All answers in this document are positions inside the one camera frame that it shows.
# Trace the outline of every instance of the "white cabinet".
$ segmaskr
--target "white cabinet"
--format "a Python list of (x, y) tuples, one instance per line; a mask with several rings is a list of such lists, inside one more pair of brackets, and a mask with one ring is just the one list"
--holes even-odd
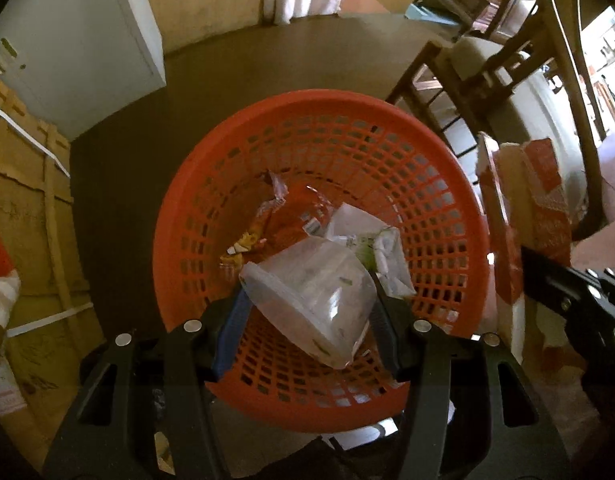
[(0, 78), (69, 139), (166, 84), (148, 0), (10, 0)]

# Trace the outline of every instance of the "white strap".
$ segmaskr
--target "white strap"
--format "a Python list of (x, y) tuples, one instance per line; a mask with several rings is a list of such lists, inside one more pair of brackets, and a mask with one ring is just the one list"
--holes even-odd
[(54, 163), (59, 167), (59, 169), (66, 174), (66, 176), (68, 178), (70, 178), (70, 174), (68, 173), (68, 170), (66, 170), (63, 167), (63, 164), (60, 162), (60, 160), (57, 158), (56, 155), (54, 155), (54, 153), (52, 153), (50, 150), (48, 150), (45, 146), (43, 146), (38, 140), (36, 140), (33, 136), (31, 136), (28, 132), (26, 132), (24, 129), (22, 129), (21, 126), (19, 126), (18, 124), (16, 124), (14, 122), (14, 120), (12, 119), (12, 117), (10, 117), (8, 114), (6, 114), (3, 110), (0, 109), (0, 117), (4, 118), (8, 124), (10, 126), (12, 126), (19, 134), (21, 134), (22, 136), (24, 136), (27, 140), (29, 140), (31, 143), (33, 143), (34, 146), (36, 146), (39, 150), (41, 150), (43, 153), (45, 153), (47, 156), (49, 156), (52, 160), (54, 160)]
[(33, 321), (30, 323), (26, 323), (21, 326), (17, 326), (15, 328), (9, 328), (6, 331), (7, 337), (15, 337), (17, 335), (25, 334), (26, 332), (30, 332), (31, 330), (36, 330), (37, 328), (41, 328), (42, 326), (50, 325), (55, 321), (59, 321), (61, 319), (65, 319), (70, 316), (74, 316), (79, 312), (87, 308), (92, 308), (94, 305), (92, 303), (86, 303), (85, 305), (75, 306), (73, 308), (69, 308), (64, 310), (63, 312), (59, 312), (58, 314), (53, 314), (52, 316), (44, 317), (43, 319), (38, 319), (37, 321)]

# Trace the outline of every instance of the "transparent plastic wrapper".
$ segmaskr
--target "transparent plastic wrapper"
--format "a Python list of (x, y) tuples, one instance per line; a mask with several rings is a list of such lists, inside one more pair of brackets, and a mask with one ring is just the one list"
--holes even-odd
[(365, 337), (377, 291), (353, 252), (309, 237), (240, 274), (248, 297), (284, 335), (314, 359), (337, 369)]
[(332, 215), (325, 238), (351, 249), (366, 269), (375, 271), (388, 296), (416, 295), (396, 227), (344, 203)]
[(257, 209), (248, 230), (220, 257), (223, 277), (230, 283), (247, 262), (263, 260), (310, 235), (320, 235), (330, 221), (334, 206), (318, 190), (301, 182), (286, 186), (271, 171), (265, 174), (274, 198)]

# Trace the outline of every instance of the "orange plastic basket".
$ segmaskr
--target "orange plastic basket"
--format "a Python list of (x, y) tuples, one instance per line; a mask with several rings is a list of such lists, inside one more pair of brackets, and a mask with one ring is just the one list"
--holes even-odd
[[(417, 316), (470, 336), (481, 317), (488, 238), (456, 158), (426, 126), (383, 101), (307, 90), (254, 104), (212, 130), (166, 194), (154, 242), (154, 280), (168, 330), (230, 293), (219, 255), (270, 198), (261, 175), (306, 181), (334, 205), (351, 203), (401, 230)], [(208, 387), (250, 416), (294, 431), (334, 433), (403, 410), (407, 384), (382, 367), (371, 337), (333, 370), (292, 345), (252, 309), (236, 362)]]

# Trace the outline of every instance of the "translucent plastic cup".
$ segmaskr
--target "translucent plastic cup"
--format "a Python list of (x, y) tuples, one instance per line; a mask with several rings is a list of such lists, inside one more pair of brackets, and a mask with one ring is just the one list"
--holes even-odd
[(240, 275), (249, 298), (292, 343), (332, 368), (345, 368), (367, 331), (377, 298), (355, 254), (310, 237)]

